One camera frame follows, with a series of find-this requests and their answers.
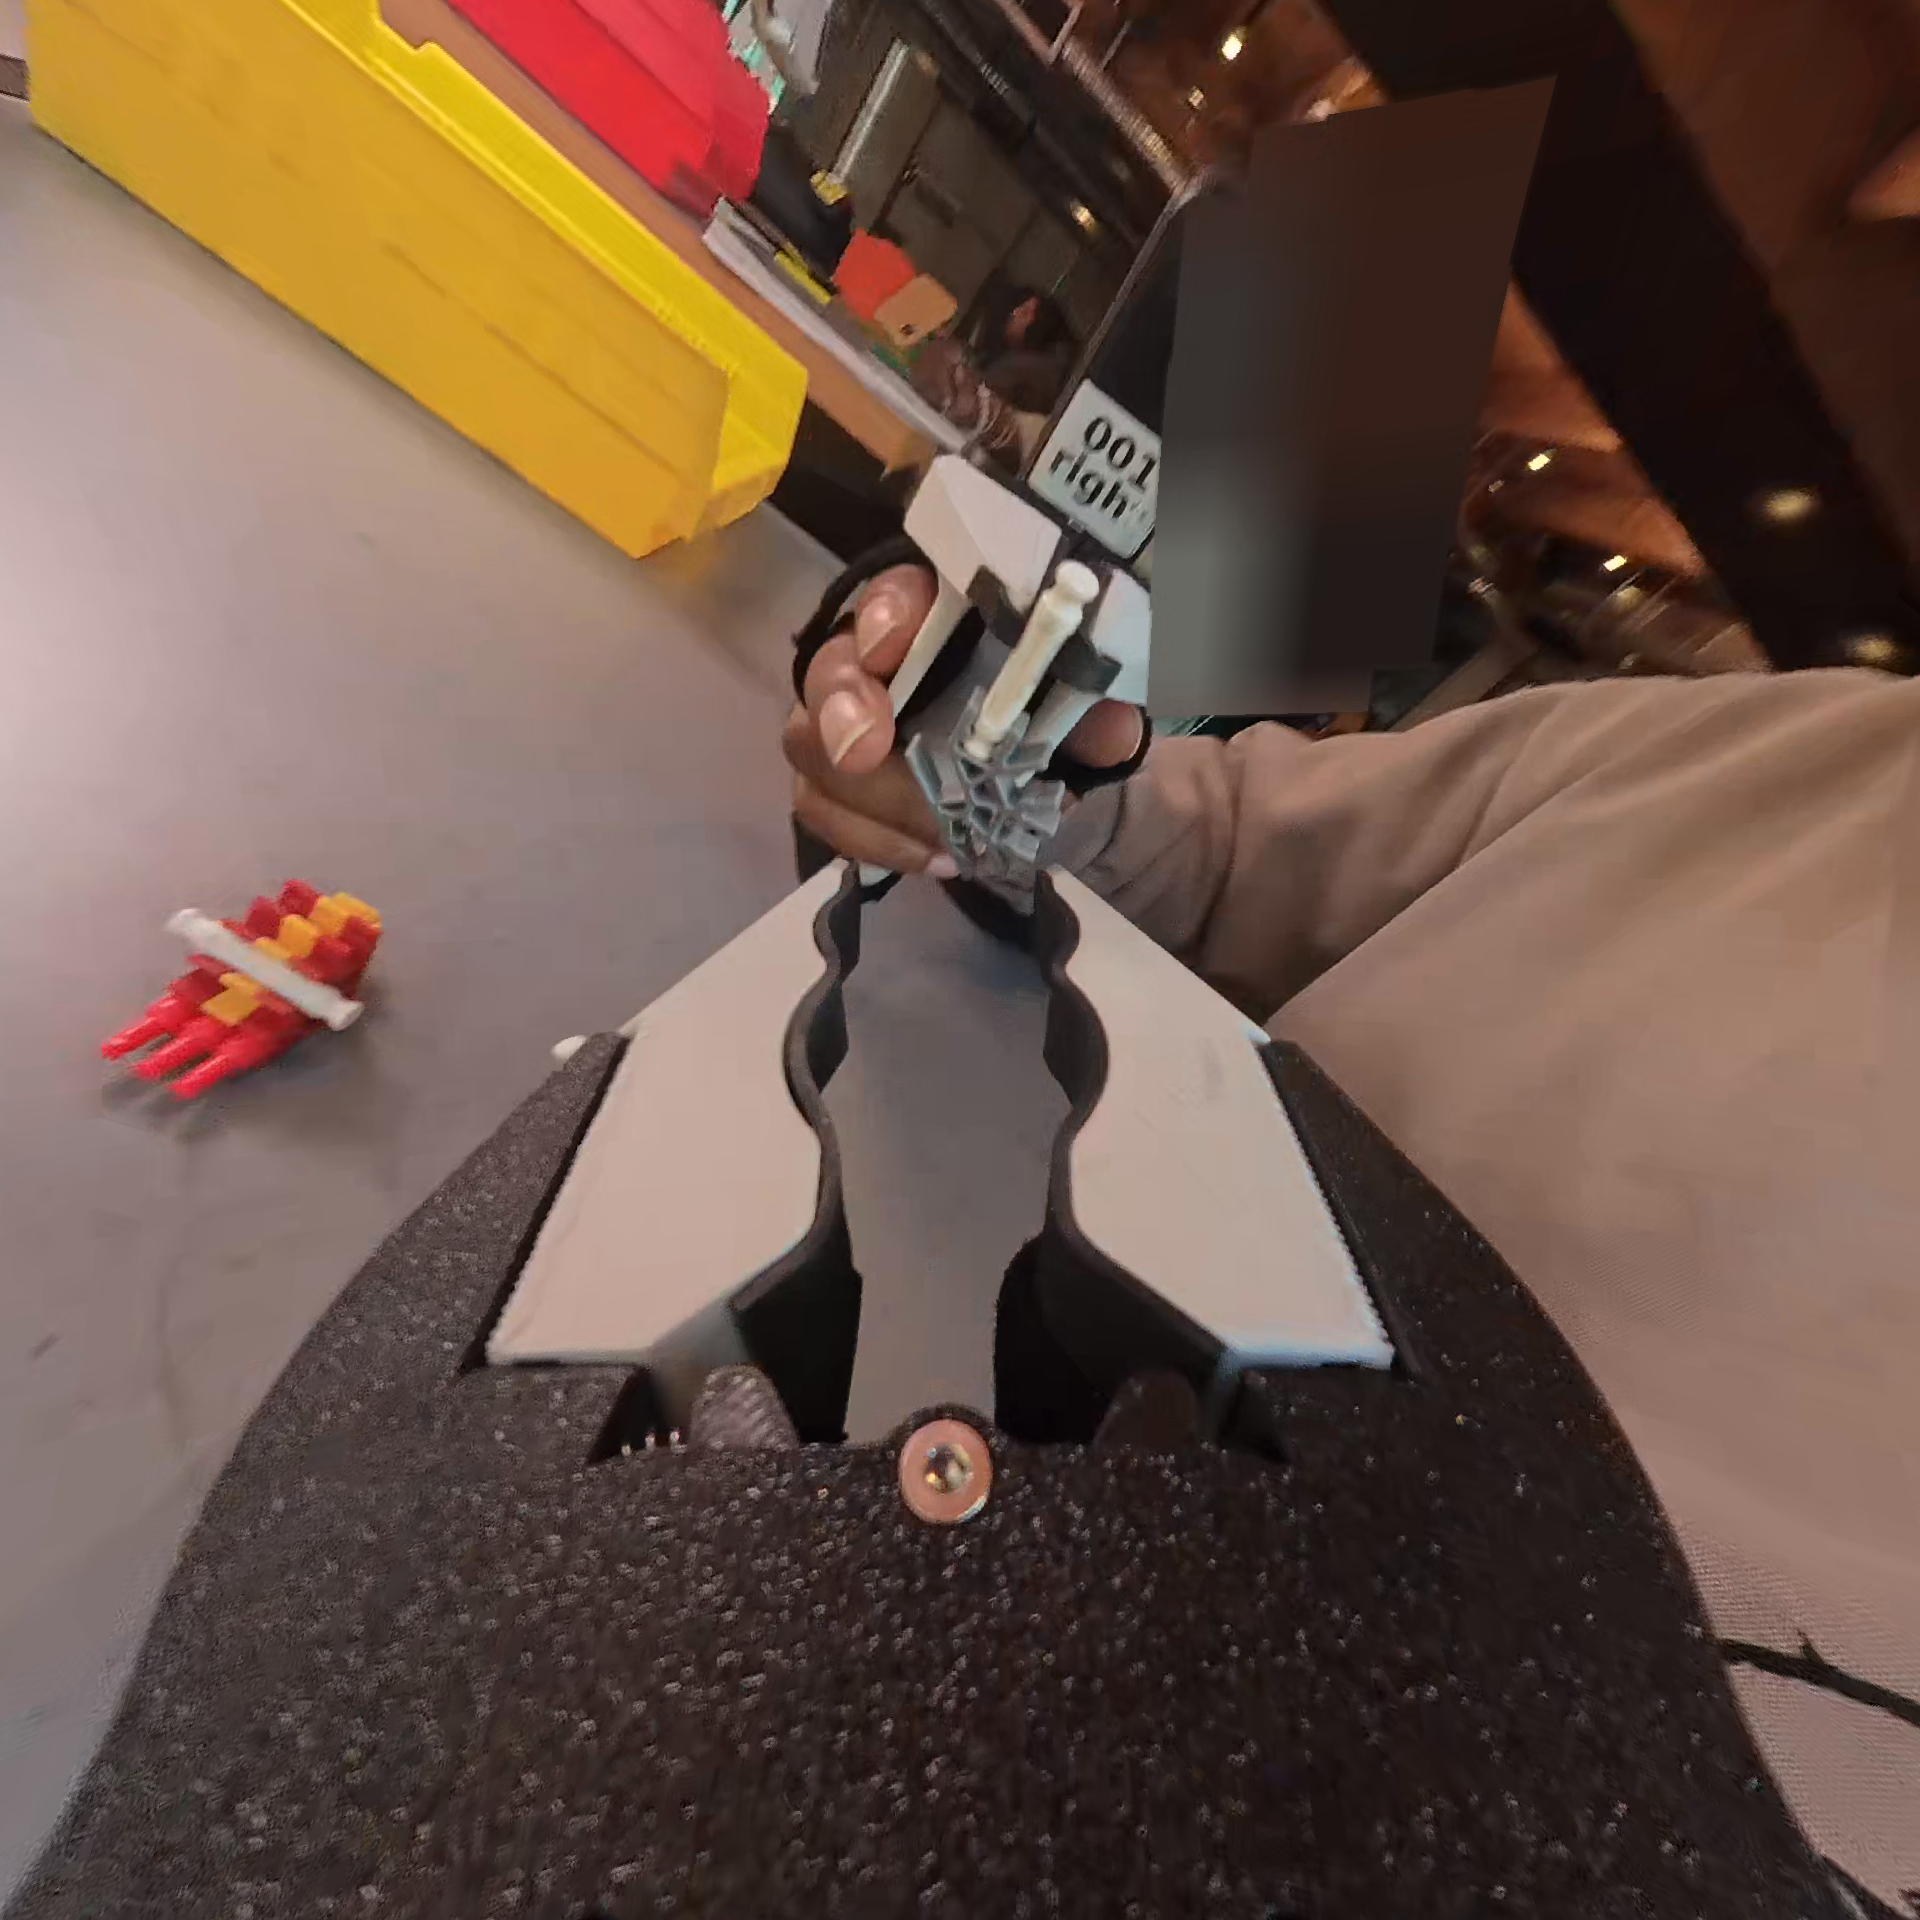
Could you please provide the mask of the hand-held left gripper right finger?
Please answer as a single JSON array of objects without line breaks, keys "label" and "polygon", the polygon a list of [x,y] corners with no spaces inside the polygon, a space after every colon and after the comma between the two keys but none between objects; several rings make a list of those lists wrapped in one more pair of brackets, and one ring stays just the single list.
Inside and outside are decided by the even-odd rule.
[{"label": "hand-held left gripper right finger", "polygon": [[999,1290],[999,1427],[1086,1444],[1128,1382],[1169,1375],[1201,1438],[1265,1444],[1268,1375],[1390,1375],[1260,1021],[1065,870],[1040,875],[1030,933],[1067,1115]]}]

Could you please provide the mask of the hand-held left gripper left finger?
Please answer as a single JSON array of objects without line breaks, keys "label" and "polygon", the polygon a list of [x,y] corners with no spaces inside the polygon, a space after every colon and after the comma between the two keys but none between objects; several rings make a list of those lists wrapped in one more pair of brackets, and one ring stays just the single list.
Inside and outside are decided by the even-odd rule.
[{"label": "hand-held left gripper left finger", "polygon": [[862,1279],[824,1091],[862,885],[829,867],[619,1028],[487,1327],[487,1365],[621,1369],[648,1433],[759,1369],[804,1443],[848,1438]]}]

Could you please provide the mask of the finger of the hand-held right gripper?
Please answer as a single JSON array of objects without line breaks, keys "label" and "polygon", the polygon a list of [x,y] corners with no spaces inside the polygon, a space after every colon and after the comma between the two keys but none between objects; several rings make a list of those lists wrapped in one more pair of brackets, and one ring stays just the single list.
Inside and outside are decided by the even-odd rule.
[{"label": "finger of the hand-held right gripper", "polygon": [[1111,702],[1145,702],[1150,594],[1127,569],[1061,569],[1056,586],[1095,586],[1049,663],[1049,682]]},{"label": "finger of the hand-held right gripper", "polygon": [[995,577],[999,598],[1025,615],[1065,554],[1065,527],[1032,498],[966,457],[931,461],[902,511],[902,533],[931,564],[939,593],[971,602],[977,572]]}]

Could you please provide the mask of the grey snowflake connector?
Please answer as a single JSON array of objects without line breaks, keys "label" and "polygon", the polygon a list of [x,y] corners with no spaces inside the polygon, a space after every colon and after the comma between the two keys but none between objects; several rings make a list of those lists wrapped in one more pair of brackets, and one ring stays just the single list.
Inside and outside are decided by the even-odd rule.
[{"label": "grey snowflake connector", "polygon": [[969,879],[1030,886],[1061,830],[1067,786],[1049,772],[1051,740],[1029,740],[1029,731],[1021,716],[973,754],[969,727],[953,722],[919,731],[902,753],[949,858]]}]

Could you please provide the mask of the person's right forearm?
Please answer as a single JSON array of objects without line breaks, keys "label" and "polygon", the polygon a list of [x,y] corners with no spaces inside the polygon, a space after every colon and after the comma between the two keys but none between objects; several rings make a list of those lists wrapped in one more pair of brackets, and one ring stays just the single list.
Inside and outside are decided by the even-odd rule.
[{"label": "person's right forearm", "polygon": [[1404,733],[1163,738],[1054,859],[1268,1021],[1452,879],[1571,886],[1575,931],[1700,858],[1788,850],[1916,769],[1916,682],[1861,667],[1533,689]]}]

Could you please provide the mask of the person's right hand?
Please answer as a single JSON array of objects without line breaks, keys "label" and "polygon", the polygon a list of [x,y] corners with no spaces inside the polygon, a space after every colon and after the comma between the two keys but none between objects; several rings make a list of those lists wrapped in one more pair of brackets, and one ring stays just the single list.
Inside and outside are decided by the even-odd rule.
[{"label": "person's right hand", "polygon": [[[873,574],[835,611],[822,645],[806,658],[799,694],[783,721],[783,758],[793,775],[799,826],[835,858],[864,870],[955,879],[920,789],[895,748],[891,682],[937,594],[937,577],[920,564]],[[1152,731],[1145,713],[1095,703],[1067,733],[1069,778],[1120,778],[1139,770]],[[1112,834],[1117,789],[1069,795],[1054,837],[1051,867],[1086,869]]]}]

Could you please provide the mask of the small red bin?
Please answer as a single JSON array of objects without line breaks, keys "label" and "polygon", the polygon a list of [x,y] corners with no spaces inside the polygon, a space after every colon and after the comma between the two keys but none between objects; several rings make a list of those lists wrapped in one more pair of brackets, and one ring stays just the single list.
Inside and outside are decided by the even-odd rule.
[{"label": "small red bin", "polygon": [[879,311],[915,281],[919,267],[895,242],[852,228],[831,267],[839,303],[862,325],[877,325]]}]

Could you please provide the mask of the person's beige sweatshirt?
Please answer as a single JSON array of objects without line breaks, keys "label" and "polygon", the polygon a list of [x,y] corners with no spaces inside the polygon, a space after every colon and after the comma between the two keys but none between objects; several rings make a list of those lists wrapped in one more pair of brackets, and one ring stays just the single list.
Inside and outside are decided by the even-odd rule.
[{"label": "person's beige sweatshirt", "polygon": [[1916,1915],[1916,769],[1575,927],[1452,879],[1278,1020],[1611,1404],[1821,1853]]}]

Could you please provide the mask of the red and yellow connector stack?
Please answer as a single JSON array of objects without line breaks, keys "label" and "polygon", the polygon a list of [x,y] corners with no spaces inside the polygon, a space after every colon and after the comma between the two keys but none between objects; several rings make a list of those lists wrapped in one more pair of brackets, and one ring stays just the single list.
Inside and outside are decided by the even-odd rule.
[{"label": "red and yellow connector stack", "polygon": [[[363,1002],[382,942],[382,915],[365,898],[288,879],[276,894],[256,897],[243,915],[216,921]],[[97,1044],[105,1062],[128,1065],[136,1081],[161,1085],[176,1100],[193,1100],[271,1065],[304,1041],[340,1036],[215,957],[184,954],[182,971],[141,1014]]]}]

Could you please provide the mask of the red plastic bin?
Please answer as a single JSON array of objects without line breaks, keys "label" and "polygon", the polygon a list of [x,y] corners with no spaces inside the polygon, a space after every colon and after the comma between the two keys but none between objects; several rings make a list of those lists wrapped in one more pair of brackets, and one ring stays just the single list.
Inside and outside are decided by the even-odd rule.
[{"label": "red plastic bin", "polygon": [[647,185],[708,213],[761,174],[769,103],[707,3],[454,3]]}]

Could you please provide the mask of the nested yellow plastic bins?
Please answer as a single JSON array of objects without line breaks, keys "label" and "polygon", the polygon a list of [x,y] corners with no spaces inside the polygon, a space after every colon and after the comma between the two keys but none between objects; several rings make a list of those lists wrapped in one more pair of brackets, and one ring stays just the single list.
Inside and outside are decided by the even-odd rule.
[{"label": "nested yellow plastic bins", "polygon": [[621,554],[776,487],[801,363],[375,4],[22,9],[40,130]]}]

